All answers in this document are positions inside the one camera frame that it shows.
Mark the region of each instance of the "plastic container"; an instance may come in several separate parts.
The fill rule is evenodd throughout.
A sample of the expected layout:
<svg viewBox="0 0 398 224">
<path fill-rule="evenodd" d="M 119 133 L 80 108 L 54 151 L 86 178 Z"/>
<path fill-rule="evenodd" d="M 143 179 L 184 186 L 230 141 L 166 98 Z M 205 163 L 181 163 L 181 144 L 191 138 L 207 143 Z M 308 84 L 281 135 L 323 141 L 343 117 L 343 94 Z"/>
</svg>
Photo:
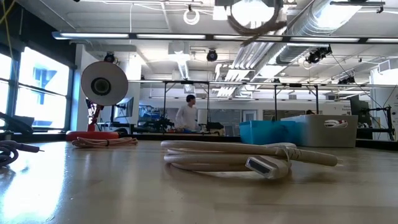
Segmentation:
<svg viewBox="0 0 398 224">
<path fill-rule="evenodd" d="M 297 145 L 305 147 L 355 147 L 358 116 L 348 115 L 302 115 L 284 118 L 295 121 Z M 346 126 L 326 126 L 328 120 L 347 122 Z"/>
<path fill-rule="evenodd" d="M 239 124 L 241 140 L 245 144 L 273 144 L 296 142 L 294 121 L 247 121 Z"/>
</svg>

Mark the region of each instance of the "wooden table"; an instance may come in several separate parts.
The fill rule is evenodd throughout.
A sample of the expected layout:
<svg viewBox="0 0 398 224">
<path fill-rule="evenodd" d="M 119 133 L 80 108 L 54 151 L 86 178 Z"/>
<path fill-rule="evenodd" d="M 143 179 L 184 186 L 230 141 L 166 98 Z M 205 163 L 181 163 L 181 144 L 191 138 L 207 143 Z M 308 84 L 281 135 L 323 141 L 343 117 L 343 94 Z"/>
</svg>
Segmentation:
<svg viewBox="0 0 398 224">
<path fill-rule="evenodd" d="M 294 162 L 289 178 L 199 174 L 164 164 L 160 142 L 74 149 L 41 144 L 0 169 L 0 223 L 398 223 L 398 157 L 316 149 L 337 167 Z"/>
</svg>

